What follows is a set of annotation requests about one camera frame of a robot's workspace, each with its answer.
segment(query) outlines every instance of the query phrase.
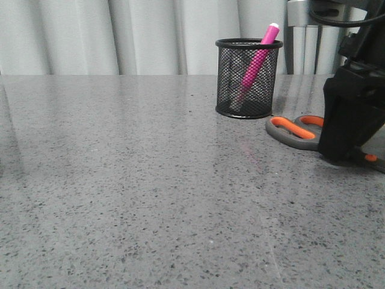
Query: orange and gray scissor handle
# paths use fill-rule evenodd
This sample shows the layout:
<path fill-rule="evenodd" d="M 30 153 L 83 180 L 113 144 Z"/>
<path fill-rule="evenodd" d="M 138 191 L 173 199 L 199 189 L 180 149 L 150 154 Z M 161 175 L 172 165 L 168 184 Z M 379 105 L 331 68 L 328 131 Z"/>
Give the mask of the orange and gray scissor handle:
<path fill-rule="evenodd" d="M 266 131 L 276 140 L 296 149 L 317 151 L 324 119 L 319 116 L 300 116 L 294 122 L 282 116 L 266 120 Z M 385 173 L 385 160 L 353 148 L 350 158 L 356 163 Z"/>
<path fill-rule="evenodd" d="M 300 116 L 294 122 L 274 116 L 266 120 L 266 131 L 276 140 L 296 149 L 317 151 L 324 119 L 319 116 Z"/>

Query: black cable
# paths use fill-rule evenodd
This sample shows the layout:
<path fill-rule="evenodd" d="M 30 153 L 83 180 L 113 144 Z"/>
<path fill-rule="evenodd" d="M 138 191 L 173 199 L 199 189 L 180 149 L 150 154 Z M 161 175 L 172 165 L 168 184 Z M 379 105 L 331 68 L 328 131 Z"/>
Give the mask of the black cable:
<path fill-rule="evenodd" d="M 325 19 L 321 16 L 318 16 L 313 10 L 309 11 L 309 15 L 313 20 L 321 24 L 342 27 L 342 28 L 360 27 L 360 26 L 365 26 L 365 25 L 370 25 L 370 24 L 385 21 L 385 14 L 381 14 L 377 17 L 373 17 L 366 20 L 360 20 L 360 21 L 336 21 L 336 20 Z"/>

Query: black mesh pencil cup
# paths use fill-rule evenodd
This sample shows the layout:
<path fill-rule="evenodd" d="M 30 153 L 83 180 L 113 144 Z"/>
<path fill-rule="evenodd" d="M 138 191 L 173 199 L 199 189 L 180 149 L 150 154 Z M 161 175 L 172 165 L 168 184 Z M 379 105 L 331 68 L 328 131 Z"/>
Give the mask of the black mesh pencil cup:
<path fill-rule="evenodd" d="M 258 119 L 271 114 L 281 41 L 261 44 L 261 39 L 221 39 L 215 110 L 238 119 Z"/>

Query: gray countertop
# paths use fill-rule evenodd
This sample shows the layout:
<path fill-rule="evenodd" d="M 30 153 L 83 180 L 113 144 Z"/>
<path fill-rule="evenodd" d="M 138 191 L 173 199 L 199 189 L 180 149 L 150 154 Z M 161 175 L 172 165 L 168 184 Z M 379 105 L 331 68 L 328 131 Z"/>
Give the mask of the gray countertop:
<path fill-rule="evenodd" d="M 273 113 L 322 116 L 326 77 L 278 76 Z M 216 113 L 216 85 L 1 77 L 1 288 L 384 288 L 384 175 Z"/>

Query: pink highlighter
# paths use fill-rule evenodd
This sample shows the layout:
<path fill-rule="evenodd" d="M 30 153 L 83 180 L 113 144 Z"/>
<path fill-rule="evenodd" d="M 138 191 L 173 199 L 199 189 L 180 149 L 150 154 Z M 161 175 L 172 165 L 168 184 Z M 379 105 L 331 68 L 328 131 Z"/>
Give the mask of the pink highlighter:
<path fill-rule="evenodd" d="M 265 36 L 263 37 L 261 44 L 273 44 L 277 35 L 279 33 L 279 26 L 276 23 L 272 23 L 266 30 Z M 232 103 L 230 104 L 230 108 L 235 111 L 239 111 L 242 107 L 243 100 L 245 98 L 246 93 L 251 89 L 255 79 L 258 76 L 258 72 L 263 65 L 267 55 L 269 53 L 268 49 L 260 49 L 258 50 L 250 65 L 247 68 L 245 76 L 242 80 L 241 94 L 236 97 Z"/>

